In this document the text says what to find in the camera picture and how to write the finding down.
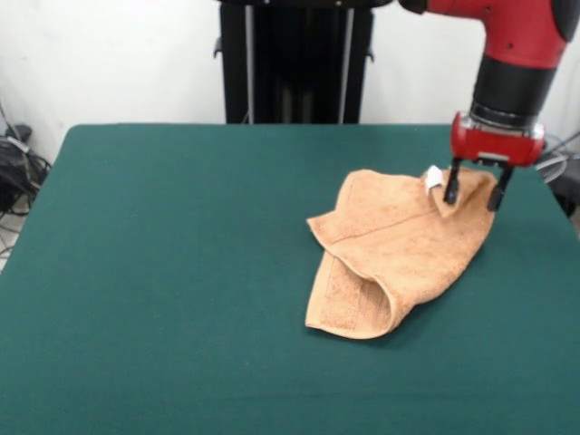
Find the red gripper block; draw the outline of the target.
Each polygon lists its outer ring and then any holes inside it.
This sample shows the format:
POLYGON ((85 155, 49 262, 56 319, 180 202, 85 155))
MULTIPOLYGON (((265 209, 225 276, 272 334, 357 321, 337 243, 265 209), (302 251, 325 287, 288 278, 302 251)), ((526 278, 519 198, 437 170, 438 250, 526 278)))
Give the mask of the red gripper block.
POLYGON ((466 112, 458 112, 451 124, 452 161, 443 200, 453 206, 459 194, 459 170, 463 160, 503 166, 497 184, 488 199, 488 211, 497 212, 505 197, 513 167, 529 167, 536 162, 545 144, 546 131, 536 123, 530 129, 505 130, 475 121, 466 112))

